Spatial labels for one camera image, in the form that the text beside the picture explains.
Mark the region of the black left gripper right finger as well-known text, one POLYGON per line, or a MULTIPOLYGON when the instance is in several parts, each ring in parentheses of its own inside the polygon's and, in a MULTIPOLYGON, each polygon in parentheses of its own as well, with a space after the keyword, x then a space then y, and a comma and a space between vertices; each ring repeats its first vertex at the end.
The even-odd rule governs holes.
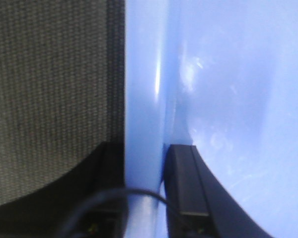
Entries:
POLYGON ((163 171, 171 238, 268 238, 229 195, 203 161, 197 148, 173 144, 163 171))

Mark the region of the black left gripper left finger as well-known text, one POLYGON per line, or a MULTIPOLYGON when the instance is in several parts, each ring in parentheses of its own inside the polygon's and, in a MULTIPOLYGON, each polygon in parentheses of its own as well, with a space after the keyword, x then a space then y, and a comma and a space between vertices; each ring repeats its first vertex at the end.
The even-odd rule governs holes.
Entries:
POLYGON ((0 205, 0 238, 54 238, 91 195, 124 187, 124 146, 102 142, 56 181, 0 205))

